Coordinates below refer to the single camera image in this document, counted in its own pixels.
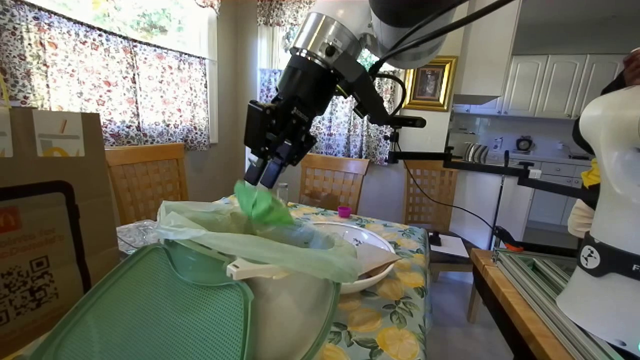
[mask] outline gold picture frame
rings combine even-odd
[[[407,97],[403,108],[449,111],[457,65],[457,56],[436,56],[425,66],[407,70],[404,75]]]

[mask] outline wooden table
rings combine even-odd
[[[564,346],[491,260],[493,252],[473,249],[474,286],[514,359],[573,360]]]

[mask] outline tablecloth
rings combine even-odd
[[[295,203],[289,203],[289,208],[302,221],[340,222],[370,230],[389,241],[402,257],[377,285],[340,297],[319,360],[426,360],[425,337],[431,327],[432,307],[425,230],[355,215],[341,218],[336,211]],[[118,228],[118,235],[131,243],[141,232],[125,225]]]

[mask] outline green plastic lid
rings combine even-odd
[[[252,359],[253,293],[227,261],[174,241],[112,270],[30,359]]]

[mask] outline white bowl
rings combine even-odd
[[[391,246],[391,244],[389,244],[387,240],[383,239],[380,235],[372,231],[369,231],[367,229],[364,229],[362,227],[349,225],[349,224],[342,224],[340,222],[325,222],[325,221],[314,222],[313,225],[326,233],[338,234],[343,239],[347,240],[348,242],[350,242],[356,247],[361,243],[368,243],[368,244],[374,245],[375,247],[379,247],[381,249],[391,251],[394,254],[396,253],[394,251],[394,247]],[[358,280],[355,282],[342,283],[342,287],[340,288],[340,293],[341,294],[356,293],[358,291],[362,291],[366,288],[374,286],[380,280],[384,279],[391,272],[393,268],[394,268],[394,265],[390,264],[389,266],[387,266],[385,271],[383,271],[382,273],[374,277],[370,277],[364,280]]]

